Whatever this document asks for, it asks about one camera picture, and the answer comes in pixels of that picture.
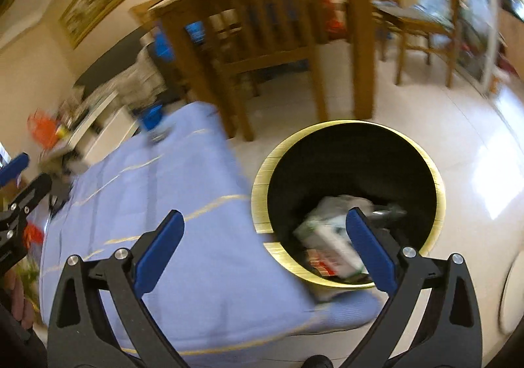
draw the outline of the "wall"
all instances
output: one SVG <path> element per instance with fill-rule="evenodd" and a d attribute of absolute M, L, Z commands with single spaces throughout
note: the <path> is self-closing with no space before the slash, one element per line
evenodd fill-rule
<path fill-rule="evenodd" d="M 59 18 L 71 1 L 53 0 L 44 16 L 44 21 L 59 43 L 71 70 L 76 76 L 79 76 L 103 53 L 138 27 L 138 23 L 128 11 L 132 6 L 147 0 L 125 0 L 109 13 L 74 50 L 59 24 Z"/>
<path fill-rule="evenodd" d="M 52 112 L 71 88 L 75 75 L 45 24 L 21 35 L 0 51 L 0 141 L 11 156 L 27 152 L 28 179 L 37 174 L 40 148 L 27 131 L 27 118 L 37 108 Z"/>

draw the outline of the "metal screw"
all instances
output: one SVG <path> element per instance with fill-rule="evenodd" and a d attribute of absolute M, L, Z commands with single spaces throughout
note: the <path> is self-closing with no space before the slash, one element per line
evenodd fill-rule
<path fill-rule="evenodd" d="M 402 254 L 407 258 L 413 258 L 417 255 L 417 251 L 413 247 L 404 247 L 402 249 Z"/>
<path fill-rule="evenodd" d="M 115 251 L 115 257 L 118 260 L 124 260 L 129 255 L 129 250 L 127 248 L 119 248 Z"/>
<path fill-rule="evenodd" d="M 460 254 L 454 254 L 452 260 L 457 265 L 462 265 L 464 262 L 464 257 L 462 257 Z"/>
<path fill-rule="evenodd" d="M 74 266 L 75 264 L 78 263 L 78 260 L 79 260 L 78 256 L 75 256 L 75 255 L 69 256 L 69 258 L 67 259 L 67 264 L 69 266 Z"/>

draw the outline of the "chair leg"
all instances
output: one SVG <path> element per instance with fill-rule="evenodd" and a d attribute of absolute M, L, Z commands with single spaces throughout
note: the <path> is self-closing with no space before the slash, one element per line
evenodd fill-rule
<path fill-rule="evenodd" d="M 431 52 L 429 51 L 431 50 L 431 34 L 429 32 L 426 38 L 428 39 L 428 57 L 426 58 L 426 64 L 431 65 Z"/>
<path fill-rule="evenodd" d="M 255 136 L 253 135 L 253 129 L 251 128 L 250 120 L 247 117 L 246 106 L 244 104 L 242 95 L 240 95 L 235 88 L 236 86 L 233 77 L 222 71 L 220 67 L 217 67 L 217 70 L 221 81 L 224 83 L 227 96 L 233 105 L 233 109 L 238 120 L 238 125 L 242 131 L 242 134 L 244 135 L 244 139 L 251 142 Z"/>
<path fill-rule="evenodd" d="M 395 81 L 395 85 L 400 84 L 400 80 L 402 78 L 402 69 L 404 67 L 404 57 L 405 57 L 405 50 L 408 45 L 408 37 L 405 33 L 405 30 L 402 30 L 400 32 L 400 42 L 398 45 L 398 61 L 397 61 L 397 79 Z"/>
<path fill-rule="evenodd" d="M 260 75 L 258 71 L 250 71 L 248 73 L 248 77 L 250 78 L 250 84 L 251 84 L 251 90 L 253 91 L 253 97 L 257 98 L 260 96 Z"/>
<path fill-rule="evenodd" d="M 313 95 L 316 104 L 316 116 L 320 123 L 328 120 L 328 112 L 326 109 L 326 95 L 324 94 L 324 77 L 322 75 L 322 67 L 316 47 L 312 47 L 310 55 L 308 56 L 309 69 L 311 72 L 311 84 L 313 85 Z"/>
<path fill-rule="evenodd" d="M 459 51 L 459 41 L 457 36 L 453 36 L 451 40 L 451 47 L 447 53 L 447 75 L 446 75 L 446 87 L 451 88 L 451 82 L 453 81 L 453 71 L 455 70 L 455 63 L 457 61 Z"/>
<path fill-rule="evenodd" d="M 386 50 L 388 44 L 388 26 L 386 21 L 382 21 L 381 25 L 381 61 L 384 62 L 386 60 Z"/>

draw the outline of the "blue object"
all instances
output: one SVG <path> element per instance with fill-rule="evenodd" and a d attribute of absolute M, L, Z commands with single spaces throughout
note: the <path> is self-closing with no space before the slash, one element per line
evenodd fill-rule
<path fill-rule="evenodd" d="M 183 235 L 184 218 L 178 211 L 172 210 L 163 222 L 162 230 L 135 266 L 134 289 L 137 298 L 141 299 L 144 294 L 153 291 Z"/>
<path fill-rule="evenodd" d="M 192 24 L 186 25 L 185 30 L 189 33 L 193 43 L 201 44 L 204 42 L 205 32 L 204 24 L 201 21 L 193 22 Z"/>
<path fill-rule="evenodd" d="M 378 299 L 370 298 L 368 291 L 347 291 L 333 297 L 328 304 L 316 307 L 318 316 L 307 333 L 342 331 L 365 325 L 369 317 L 381 312 Z"/>
<path fill-rule="evenodd" d="M 155 35 L 155 52 L 157 56 L 161 57 L 166 62 L 172 62 L 175 60 L 175 52 L 169 44 L 166 35 L 159 31 Z"/>
<path fill-rule="evenodd" d="M 140 121 L 143 127 L 149 132 L 153 130 L 162 121 L 162 105 L 154 105 L 146 108 L 140 114 Z"/>
<path fill-rule="evenodd" d="M 346 216 L 346 231 L 351 243 L 366 266 L 371 279 L 380 291 L 392 296 L 397 291 L 395 264 L 370 231 L 359 209 L 351 209 Z"/>
<path fill-rule="evenodd" d="M 12 159 L 4 167 L 0 168 L 0 188 L 16 179 L 29 165 L 29 155 L 22 152 L 18 157 Z"/>
<path fill-rule="evenodd" d="M 172 62 L 176 59 L 175 52 L 169 43 L 169 40 L 166 37 L 166 34 L 163 32 L 162 28 L 159 26 L 159 31 L 155 35 L 155 52 L 159 57 L 161 57 L 166 62 Z M 191 40 L 195 44 L 202 44 L 205 38 L 204 25 L 201 21 L 194 22 L 185 27 L 185 30 L 189 33 Z"/>

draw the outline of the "blue gripper pad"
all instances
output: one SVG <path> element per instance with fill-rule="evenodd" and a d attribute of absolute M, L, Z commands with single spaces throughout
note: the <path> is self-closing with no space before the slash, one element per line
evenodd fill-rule
<path fill-rule="evenodd" d="M 12 159 L 4 167 L 0 168 L 0 188 L 17 178 L 28 165 L 29 155 L 22 152 L 18 157 Z"/>
<path fill-rule="evenodd" d="M 171 210 L 155 232 L 156 236 L 135 265 L 134 291 L 137 298 L 153 291 L 167 263 L 184 235 L 184 218 Z"/>
<path fill-rule="evenodd" d="M 376 287 L 391 296 L 397 291 L 395 264 L 364 219 L 360 209 L 349 210 L 346 216 L 347 234 Z"/>

